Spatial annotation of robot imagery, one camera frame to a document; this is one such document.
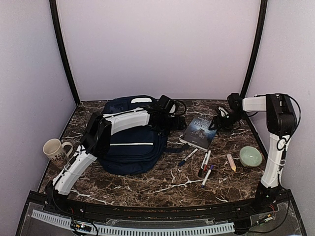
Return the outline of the Wuthering Heights dark book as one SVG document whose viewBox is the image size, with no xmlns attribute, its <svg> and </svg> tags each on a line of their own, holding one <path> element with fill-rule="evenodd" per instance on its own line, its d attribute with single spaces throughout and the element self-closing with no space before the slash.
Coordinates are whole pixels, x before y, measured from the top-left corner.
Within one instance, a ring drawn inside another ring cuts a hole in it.
<svg viewBox="0 0 315 236">
<path fill-rule="evenodd" d="M 210 123 L 202 116 L 195 116 L 183 135 L 179 137 L 180 142 L 207 152 L 217 132 L 217 130 L 208 129 Z"/>
</svg>

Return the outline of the navy blue student backpack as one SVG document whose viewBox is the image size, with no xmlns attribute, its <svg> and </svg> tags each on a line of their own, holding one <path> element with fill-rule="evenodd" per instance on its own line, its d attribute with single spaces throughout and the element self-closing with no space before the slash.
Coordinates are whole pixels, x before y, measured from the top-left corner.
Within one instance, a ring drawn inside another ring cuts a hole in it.
<svg viewBox="0 0 315 236">
<path fill-rule="evenodd" d="M 102 113 L 125 112 L 156 101 L 148 95 L 120 97 L 108 101 Z M 99 162 L 106 172 L 114 175 L 145 173 L 154 167 L 164 152 L 181 153 L 189 148 L 188 145 L 167 147 L 169 133 L 170 131 L 157 130 L 150 125 L 120 131 L 111 136 L 110 149 Z"/>
</svg>

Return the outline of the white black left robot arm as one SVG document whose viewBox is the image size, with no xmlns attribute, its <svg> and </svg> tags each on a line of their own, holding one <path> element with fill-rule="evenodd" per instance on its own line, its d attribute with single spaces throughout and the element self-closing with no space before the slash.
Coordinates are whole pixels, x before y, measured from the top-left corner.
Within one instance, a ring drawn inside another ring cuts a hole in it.
<svg viewBox="0 0 315 236">
<path fill-rule="evenodd" d="M 94 112 L 70 161 L 50 181 L 45 191 L 58 214 L 69 211 L 66 198 L 77 179 L 95 161 L 114 175 L 136 175 L 151 170 L 164 152 L 180 153 L 185 148 L 168 148 L 168 135 L 186 128 L 180 102 L 162 95 L 120 97 L 108 101 L 102 113 Z"/>
</svg>

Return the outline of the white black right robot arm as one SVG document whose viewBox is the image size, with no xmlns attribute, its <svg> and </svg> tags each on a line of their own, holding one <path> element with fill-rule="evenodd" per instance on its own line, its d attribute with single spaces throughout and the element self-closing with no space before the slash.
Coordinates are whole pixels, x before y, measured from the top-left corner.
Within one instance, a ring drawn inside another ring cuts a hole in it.
<svg viewBox="0 0 315 236">
<path fill-rule="evenodd" d="M 298 102 L 288 94 L 273 93 L 242 98 L 232 93 L 227 98 L 231 111 L 217 107 L 209 130 L 232 129 L 234 123 L 248 112 L 265 112 L 266 125 L 270 134 L 270 146 L 266 168 L 258 184 L 251 209 L 262 213 L 270 205 L 270 198 L 278 194 L 281 188 L 281 176 L 285 166 L 287 149 L 293 134 L 301 121 L 301 108 Z"/>
</svg>

